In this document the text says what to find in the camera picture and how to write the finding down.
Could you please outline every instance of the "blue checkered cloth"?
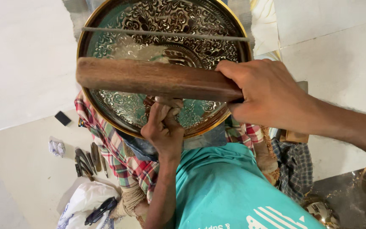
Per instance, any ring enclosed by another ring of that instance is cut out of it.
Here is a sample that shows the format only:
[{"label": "blue checkered cloth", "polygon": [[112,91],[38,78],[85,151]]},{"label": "blue checkered cloth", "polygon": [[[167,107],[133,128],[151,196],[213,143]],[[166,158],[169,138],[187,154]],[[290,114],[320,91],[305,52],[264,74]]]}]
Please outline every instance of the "blue checkered cloth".
[{"label": "blue checkered cloth", "polygon": [[303,200],[303,190],[313,186],[313,164],[306,143],[279,142],[272,139],[280,169],[278,189],[296,202]]}]

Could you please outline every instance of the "black smartphone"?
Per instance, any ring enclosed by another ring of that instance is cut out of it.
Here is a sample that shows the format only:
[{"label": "black smartphone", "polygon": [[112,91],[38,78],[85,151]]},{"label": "black smartphone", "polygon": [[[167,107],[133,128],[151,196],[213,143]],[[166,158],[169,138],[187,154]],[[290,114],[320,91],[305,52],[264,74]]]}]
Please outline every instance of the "black smartphone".
[{"label": "black smartphone", "polygon": [[63,112],[59,111],[55,116],[54,116],[59,122],[61,122],[64,126],[67,126],[71,120],[69,119],[69,117],[67,117]]}]

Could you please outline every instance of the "red checkered cloth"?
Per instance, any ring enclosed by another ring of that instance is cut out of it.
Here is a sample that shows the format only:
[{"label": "red checkered cloth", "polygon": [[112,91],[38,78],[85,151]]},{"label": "red checkered cloth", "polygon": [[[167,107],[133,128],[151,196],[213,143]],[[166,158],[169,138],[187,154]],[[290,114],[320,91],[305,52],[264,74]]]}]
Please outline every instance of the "red checkered cloth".
[{"label": "red checkered cloth", "polygon": [[[114,175],[118,177],[121,188],[139,185],[150,202],[155,190],[159,164],[154,161],[141,161],[135,156],[127,156],[122,138],[118,136],[115,128],[94,110],[83,91],[80,91],[76,97],[74,105],[84,125],[90,130],[94,142],[100,147],[101,154],[108,161]],[[253,143],[263,141],[259,126],[239,123],[232,117],[226,119],[225,130],[228,142],[242,143],[252,152],[254,152]],[[265,177],[272,184],[276,182],[270,174],[265,174]]]}]

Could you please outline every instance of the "teal t-shirt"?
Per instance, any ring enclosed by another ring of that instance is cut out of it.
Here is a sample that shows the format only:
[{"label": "teal t-shirt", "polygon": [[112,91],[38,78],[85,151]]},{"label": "teal t-shirt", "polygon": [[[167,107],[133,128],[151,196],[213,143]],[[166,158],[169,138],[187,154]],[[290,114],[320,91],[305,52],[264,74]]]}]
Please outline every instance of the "teal t-shirt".
[{"label": "teal t-shirt", "polygon": [[263,176],[239,143],[182,153],[176,174],[176,228],[324,228]]}]

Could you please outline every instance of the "brass plate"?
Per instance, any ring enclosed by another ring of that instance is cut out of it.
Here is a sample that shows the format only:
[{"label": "brass plate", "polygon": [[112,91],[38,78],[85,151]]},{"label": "brass plate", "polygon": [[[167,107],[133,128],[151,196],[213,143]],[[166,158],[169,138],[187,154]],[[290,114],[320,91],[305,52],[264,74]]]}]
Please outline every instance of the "brass plate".
[{"label": "brass plate", "polygon": [[[108,0],[94,11],[85,26],[246,37],[236,16],[217,0]],[[109,32],[82,32],[77,57],[156,60],[210,70],[220,60],[251,60],[246,42]],[[142,138],[140,129],[146,123],[149,97],[88,88],[83,91],[111,125]],[[186,130],[185,138],[189,138],[218,126],[229,115],[224,103],[186,99],[177,119]]]}]

